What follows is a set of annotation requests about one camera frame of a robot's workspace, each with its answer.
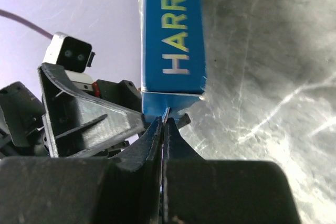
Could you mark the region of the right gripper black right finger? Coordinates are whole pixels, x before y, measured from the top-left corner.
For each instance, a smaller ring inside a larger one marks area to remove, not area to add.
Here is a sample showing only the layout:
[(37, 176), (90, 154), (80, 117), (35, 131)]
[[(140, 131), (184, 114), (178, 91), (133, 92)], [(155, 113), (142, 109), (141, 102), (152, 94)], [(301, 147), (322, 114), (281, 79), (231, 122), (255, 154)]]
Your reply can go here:
[(271, 161), (206, 160), (164, 129), (164, 223), (299, 223), (288, 180)]

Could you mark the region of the blue white razor box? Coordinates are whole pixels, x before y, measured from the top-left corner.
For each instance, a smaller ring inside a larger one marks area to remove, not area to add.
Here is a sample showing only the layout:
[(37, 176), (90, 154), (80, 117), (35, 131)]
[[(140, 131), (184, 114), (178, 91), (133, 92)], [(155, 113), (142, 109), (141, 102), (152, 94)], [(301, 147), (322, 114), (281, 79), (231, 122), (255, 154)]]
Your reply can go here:
[(142, 112), (179, 119), (205, 90), (201, 0), (142, 0)]

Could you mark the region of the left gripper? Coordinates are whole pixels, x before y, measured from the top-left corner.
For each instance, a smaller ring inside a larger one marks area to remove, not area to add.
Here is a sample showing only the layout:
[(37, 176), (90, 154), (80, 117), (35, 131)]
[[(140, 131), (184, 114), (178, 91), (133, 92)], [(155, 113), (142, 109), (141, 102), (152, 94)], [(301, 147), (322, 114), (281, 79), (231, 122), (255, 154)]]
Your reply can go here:
[(76, 87), (64, 67), (50, 63), (38, 74), (43, 102), (19, 81), (1, 89), (1, 157), (89, 157), (144, 131), (141, 95), (132, 82)]

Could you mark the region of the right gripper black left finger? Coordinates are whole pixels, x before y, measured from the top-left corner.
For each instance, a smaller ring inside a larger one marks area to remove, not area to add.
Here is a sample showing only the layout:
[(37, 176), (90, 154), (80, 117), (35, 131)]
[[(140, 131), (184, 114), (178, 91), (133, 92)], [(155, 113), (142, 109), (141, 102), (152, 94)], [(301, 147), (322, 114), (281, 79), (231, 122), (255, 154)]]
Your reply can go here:
[(157, 223), (163, 123), (113, 158), (1, 161), (1, 223)]

